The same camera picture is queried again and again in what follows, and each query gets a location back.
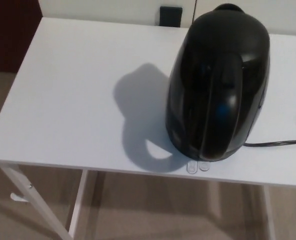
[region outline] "power cord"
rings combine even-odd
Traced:
[[[276,147],[276,146],[285,146],[296,144],[296,140],[288,141],[272,141],[272,142],[263,142],[263,143],[244,143],[246,147],[260,148],[260,147]]]

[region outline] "glossy black surface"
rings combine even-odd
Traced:
[[[270,68],[266,28],[232,4],[191,25],[171,76],[166,128],[174,146],[219,161],[246,141],[263,105]]]

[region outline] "table top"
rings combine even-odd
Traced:
[[[164,120],[186,33],[43,18],[0,113],[0,162],[296,186],[296,145],[242,147],[187,172]],[[296,139],[296,36],[270,37],[268,90],[249,143]]]

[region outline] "dark red wall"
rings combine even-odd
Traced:
[[[0,0],[0,72],[18,71],[41,18],[38,0]]]

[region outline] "floor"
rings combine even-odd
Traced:
[[[0,110],[15,75],[0,73]],[[21,169],[66,226],[80,170]],[[277,240],[296,240],[296,189],[270,187]],[[59,239],[0,171],[0,240]],[[265,240],[260,186],[100,172],[78,240]]]

